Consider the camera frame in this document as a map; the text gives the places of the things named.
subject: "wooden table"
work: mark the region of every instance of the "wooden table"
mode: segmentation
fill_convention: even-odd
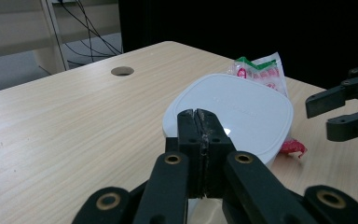
[[[168,105],[193,81],[225,73],[231,63],[163,42],[0,91],[0,223],[71,223],[96,190],[142,184],[164,152]],[[121,66],[134,73],[111,74]],[[322,89],[286,81],[295,110],[291,135],[309,151],[301,159],[278,155],[273,174],[301,195],[327,185],[358,201],[358,138],[328,141],[324,125],[357,112],[358,101],[307,119],[305,100]],[[225,222],[216,214],[208,223]]]

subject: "white lid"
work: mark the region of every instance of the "white lid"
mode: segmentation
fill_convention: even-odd
[[[243,77],[210,74],[170,104],[162,123],[164,135],[177,137],[177,115],[197,108],[215,113],[230,130],[227,136],[235,148],[255,154],[265,164],[275,159],[293,120],[291,102],[278,91]]]

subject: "candy package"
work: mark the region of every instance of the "candy package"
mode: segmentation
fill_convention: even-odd
[[[240,57],[228,68],[227,73],[237,77],[250,79],[254,82],[258,82],[272,88],[286,97],[289,96],[281,57],[278,52],[254,61],[249,61],[245,57]],[[307,149],[302,143],[298,142],[295,138],[288,134],[282,144],[280,153],[288,154],[293,152],[301,152],[298,156],[301,158],[304,153],[307,152]]]

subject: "table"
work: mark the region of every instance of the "table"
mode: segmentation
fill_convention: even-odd
[[[0,223],[71,223],[96,190],[142,184],[164,152],[168,105],[193,81],[225,73],[231,63],[167,41],[0,91]],[[134,72],[111,74],[126,67]],[[286,82],[295,110],[291,135],[309,151],[301,159],[279,154],[272,173],[301,195],[327,185],[358,201],[358,138],[330,142],[324,126],[357,112],[358,101],[307,119],[305,100],[323,89]],[[202,222],[225,222],[214,216]]]

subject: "dark background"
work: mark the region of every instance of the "dark background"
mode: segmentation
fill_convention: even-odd
[[[358,66],[358,0],[119,0],[124,52],[165,40],[231,59],[279,52],[287,77],[325,89]]]

